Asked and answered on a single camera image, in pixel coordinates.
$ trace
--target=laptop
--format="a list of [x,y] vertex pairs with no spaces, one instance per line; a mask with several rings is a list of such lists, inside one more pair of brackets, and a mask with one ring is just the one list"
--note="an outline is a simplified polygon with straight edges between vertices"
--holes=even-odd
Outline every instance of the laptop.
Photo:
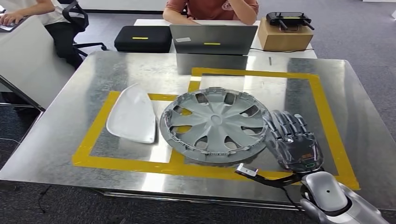
[[4,26],[4,25],[0,25],[0,33],[9,33],[11,31],[13,31],[14,29],[16,29],[21,23],[23,23],[26,20],[27,17],[21,19],[21,21],[19,21],[18,24],[15,24],[14,22],[12,22],[9,26]]
[[170,25],[179,54],[247,55],[257,26]]

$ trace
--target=white plastic tray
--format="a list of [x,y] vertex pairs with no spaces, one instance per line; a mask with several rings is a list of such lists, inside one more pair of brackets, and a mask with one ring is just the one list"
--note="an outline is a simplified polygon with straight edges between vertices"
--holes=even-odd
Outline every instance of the white plastic tray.
[[153,143],[156,116],[151,100],[139,84],[124,89],[112,108],[107,130],[118,137],[140,143]]

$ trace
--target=robot finger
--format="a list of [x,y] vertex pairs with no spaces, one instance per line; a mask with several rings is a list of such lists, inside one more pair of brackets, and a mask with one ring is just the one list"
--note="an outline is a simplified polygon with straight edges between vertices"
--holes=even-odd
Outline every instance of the robot finger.
[[265,123],[268,125],[268,128],[270,129],[272,135],[276,140],[283,140],[282,136],[279,134],[278,129],[274,125],[274,123],[271,120],[267,120],[264,118]]
[[300,125],[297,124],[296,119],[288,111],[284,111],[283,115],[287,119],[292,133],[300,134],[302,131]]
[[292,136],[293,133],[290,130],[289,123],[287,122],[286,117],[278,110],[274,110],[274,115],[276,119],[278,120],[279,126],[281,127],[281,130],[283,132],[284,136]]
[[303,134],[311,133],[311,132],[309,132],[309,131],[307,130],[307,128],[306,128],[306,127],[307,127],[307,123],[305,122],[304,118],[303,118],[300,114],[296,113],[296,114],[294,115],[294,117],[295,117],[295,118],[297,119],[297,121],[299,122],[300,128],[301,128]]

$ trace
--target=metal table surface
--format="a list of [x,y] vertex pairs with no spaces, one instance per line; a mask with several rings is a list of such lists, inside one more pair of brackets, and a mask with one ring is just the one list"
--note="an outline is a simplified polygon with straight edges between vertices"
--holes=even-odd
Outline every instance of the metal table surface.
[[[134,83],[149,93],[157,117],[176,95],[210,86],[246,91],[270,110],[300,113],[322,147],[326,171],[378,208],[395,208],[395,142],[343,60],[96,52],[32,127],[0,179],[292,209],[281,190],[245,180],[230,167],[185,159],[161,134],[152,145],[111,135],[107,115],[119,92]],[[289,174],[266,149],[249,162],[266,177]],[[288,190],[298,201],[299,186]]]

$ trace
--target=floor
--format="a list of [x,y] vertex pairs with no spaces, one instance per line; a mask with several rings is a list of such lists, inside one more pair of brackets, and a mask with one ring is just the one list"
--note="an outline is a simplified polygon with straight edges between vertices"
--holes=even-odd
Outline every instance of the floor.
[[[396,22],[390,15],[395,3],[363,3],[361,0],[259,0],[263,17],[272,11],[304,11],[312,18],[312,45],[318,58],[348,60],[393,137],[396,136]],[[160,19],[160,15],[90,14],[90,26],[76,42],[113,42],[123,26],[136,19]],[[90,53],[100,48],[89,48]],[[0,108],[0,138],[19,140],[34,117]],[[0,168],[16,143],[0,140]],[[31,183],[0,182],[0,223],[5,224],[106,224],[125,219],[126,224],[239,223],[306,224],[303,214],[222,205],[176,203],[141,199],[108,198],[86,189]],[[395,212],[384,216],[396,223]]]

